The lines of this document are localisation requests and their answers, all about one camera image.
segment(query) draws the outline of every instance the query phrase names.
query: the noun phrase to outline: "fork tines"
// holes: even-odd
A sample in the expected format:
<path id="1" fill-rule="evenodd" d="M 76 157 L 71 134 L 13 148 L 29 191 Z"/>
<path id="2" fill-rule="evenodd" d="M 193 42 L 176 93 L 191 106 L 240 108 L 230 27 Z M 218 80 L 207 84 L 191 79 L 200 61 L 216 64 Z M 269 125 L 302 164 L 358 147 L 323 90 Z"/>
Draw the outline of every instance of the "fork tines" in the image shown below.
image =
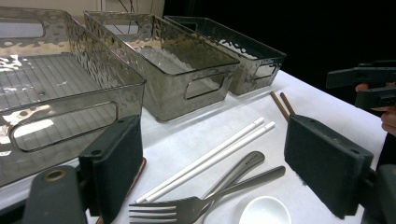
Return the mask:
<path id="1" fill-rule="evenodd" d="M 153 205 L 152 203 L 134 203 L 130 204 L 130 206 L 136 208 L 129 210 L 129 212 L 136 213 L 136 215 L 130 216 L 135 219 L 130 222 L 131 224 L 176 223 L 176 208 L 174 206 L 158 208 L 158 204 Z"/>

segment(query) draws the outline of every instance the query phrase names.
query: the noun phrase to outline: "silverware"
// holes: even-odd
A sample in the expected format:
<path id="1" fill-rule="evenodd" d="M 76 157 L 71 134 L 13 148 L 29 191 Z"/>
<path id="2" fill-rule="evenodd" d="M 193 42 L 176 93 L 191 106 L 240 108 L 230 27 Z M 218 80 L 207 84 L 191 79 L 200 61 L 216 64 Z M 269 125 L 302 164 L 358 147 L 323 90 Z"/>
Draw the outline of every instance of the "silverware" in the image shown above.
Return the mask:
<path id="1" fill-rule="evenodd" d="M 284 166 L 278 166 L 272 170 L 266 171 L 262 174 L 255 175 L 245 181 L 237 183 L 227 189 L 224 189 L 216 194 L 212 194 L 206 199 L 199 199 L 197 197 L 190 197 L 186 199 L 162 202 L 162 203 L 134 203 L 130 204 L 132 207 L 140 209 L 132 209 L 130 212 L 145 213 L 149 215 L 134 215 L 133 218 L 142 219 L 156 219 L 155 223 L 176 223 L 188 224 L 193 223 L 201 215 L 202 210 L 215 200 L 238 190 L 247 189 L 259 184 L 273 181 L 286 172 Z"/>
<path id="2" fill-rule="evenodd" d="M 231 168 L 217 184 L 212 187 L 212 189 L 206 194 L 205 198 L 208 198 L 210 195 L 215 194 L 222 189 L 228 188 L 231 185 L 235 184 L 253 168 L 262 164 L 264 160 L 265 156 L 260 151 L 252 151 L 248 153 L 242 160 L 236 163 L 233 168 Z M 194 224 L 204 223 L 205 217 L 208 214 L 209 209 L 215 202 L 216 201 L 208 204 L 202 210 L 201 216 L 194 222 Z"/>

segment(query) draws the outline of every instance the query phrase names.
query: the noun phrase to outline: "white bowl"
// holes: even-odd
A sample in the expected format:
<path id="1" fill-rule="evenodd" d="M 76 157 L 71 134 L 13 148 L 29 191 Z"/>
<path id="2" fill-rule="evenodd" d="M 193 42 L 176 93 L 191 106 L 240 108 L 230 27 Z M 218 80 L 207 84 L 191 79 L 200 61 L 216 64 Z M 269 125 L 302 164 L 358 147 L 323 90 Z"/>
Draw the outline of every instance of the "white bowl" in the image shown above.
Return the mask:
<path id="1" fill-rule="evenodd" d="M 286 206 L 278 199 L 262 196 L 252 200 L 242 213 L 239 224 L 291 224 Z"/>

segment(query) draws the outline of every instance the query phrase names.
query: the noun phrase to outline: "plastic bin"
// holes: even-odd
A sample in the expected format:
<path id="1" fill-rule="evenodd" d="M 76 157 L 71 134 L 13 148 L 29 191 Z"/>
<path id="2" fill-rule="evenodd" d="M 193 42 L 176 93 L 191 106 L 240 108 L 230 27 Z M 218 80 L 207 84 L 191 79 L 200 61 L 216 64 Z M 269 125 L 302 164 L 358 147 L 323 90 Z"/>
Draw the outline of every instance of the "plastic bin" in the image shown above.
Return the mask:
<path id="1" fill-rule="evenodd" d="M 143 106 L 168 121 L 225 99 L 239 61 L 154 15 L 85 11 L 85 24 L 147 81 Z"/>
<path id="2" fill-rule="evenodd" d="M 0 7 L 0 186 L 140 118 L 145 79 L 61 10 Z"/>
<path id="3" fill-rule="evenodd" d="M 236 95 L 270 86 L 286 58 L 286 54 L 279 50 L 208 18 L 178 16 L 163 18 L 240 61 L 230 86 L 230 92 Z"/>

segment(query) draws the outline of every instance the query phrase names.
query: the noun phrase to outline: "human hand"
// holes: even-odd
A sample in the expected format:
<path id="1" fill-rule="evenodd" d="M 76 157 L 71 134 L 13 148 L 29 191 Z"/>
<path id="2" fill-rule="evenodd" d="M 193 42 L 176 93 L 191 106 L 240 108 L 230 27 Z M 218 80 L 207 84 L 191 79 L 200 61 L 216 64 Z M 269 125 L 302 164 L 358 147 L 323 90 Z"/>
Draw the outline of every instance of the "human hand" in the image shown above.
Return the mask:
<path id="1" fill-rule="evenodd" d="M 386 86 L 394 86 L 395 83 L 387 83 Z M 361 83 L 356 86 L 356 91 L 364 91 L 369 88 L 368 83 Z M 384 106 L 379 108 L 372 108 L 376 111 L 386 111 L 382 116 L 382 129 L 390 134 L 396 136 L 396 106 Z"/>

